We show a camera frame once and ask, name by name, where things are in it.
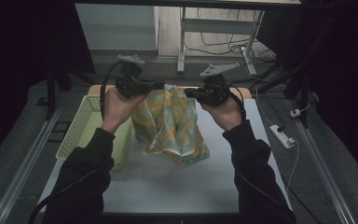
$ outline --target metal frame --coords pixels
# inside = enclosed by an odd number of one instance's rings
[[[222,20],[207,20],[207,19],[187,19],[186,8],[183,7],[181,15],[181,35],[178,52],[177,73],[183,74],[185,72],[185,33],[214,33],[214,34],[235,34],[235,35],[249,35],[249,42],[247,47],[242,47],[243,58],[246,61],[248,71],[251,75],[255,75],[255,66],[252,63],[250,52],[252,45],[255,42],[255,36],[260,26],[264,11],[260,11],[255,21],[222,21]]]
[[[36,163],[37,158],[39,157],[40,152],[43,149],[43,146],[48,140],[48,135],[53,129],[54,123],[58,119],[58,116],[61,114],[62,105],[65,104],[67,95],[67,92],[63,92],[60,95],[56,111],[52,114],[50,120],[47,120],[43,125],[42,130],[34,141],[34,144],[32,145],[24,160],[22,161],[20,168],[13,176],[13,179],[8,185],[5,194],[2,196],[0,201],[0,223],[6,222],[11,212],[11,209],[19,198],[22,188],[24,187],[25,182],[27,181],[31,171],[34,169],[34,164]]]
[[[286,101],[286,103],[290,109],[294,109],[290,105],[289,101]],[[324,157],[322,156],[317,144],[313,140],[310,130],[306,129],[299,119],[296,120],[296,126],[307,146],[307,150],[313,160],[313,164],[315,165],[316,170],[318,171],[319,176],[324,183],[324,187],[332,198],[333,205],[337,210],[337,214],[341,219],[341,222],[344,224],[355,224],[356,221],[354,219],[353,214],[351,213],[351,209],[345,201],[345,198],[343,197],[342,192],[339,189],[336,181],[331,175],[330,170],[328,169],[327,164],[324,161]]]

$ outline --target person's left hand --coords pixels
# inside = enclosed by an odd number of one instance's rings
[[[132,114],[135,107],[141,103],[148,93],[125,98],[116,87],[107,91],[104,99],[104,119],[101,128],[114,134],[117,128],[124,123]]]

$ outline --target wall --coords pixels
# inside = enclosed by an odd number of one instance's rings
[[[76,4],[89,49],[158,48],[158,8]]]

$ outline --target white device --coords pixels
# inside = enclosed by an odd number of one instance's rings
[[[269,129],[272,131],[272,133],[278,138],[278,140],[282,143],[282,145],[289,149],[291,147],[295,146],[295,139],[294,138],[288,138],[284,132],[278,132],[278,125],[272,125],[269,127]]]

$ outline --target black jacket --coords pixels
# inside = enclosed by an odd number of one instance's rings
[[[296,217],[287,207],[275,174],[268,165],[271,149],[262,140],[255,139],[249,120],[224,132],[223,136],[232,149],[241,223],[296,223]],[[114,138],[98,128],[85,148],[74,149],[62,165],[52,194],[96,171],[79,186],[49,203],[43,223],[99,222],[103,214],[103,192],[110,184],[109,171],[114,165],[111,158]]]

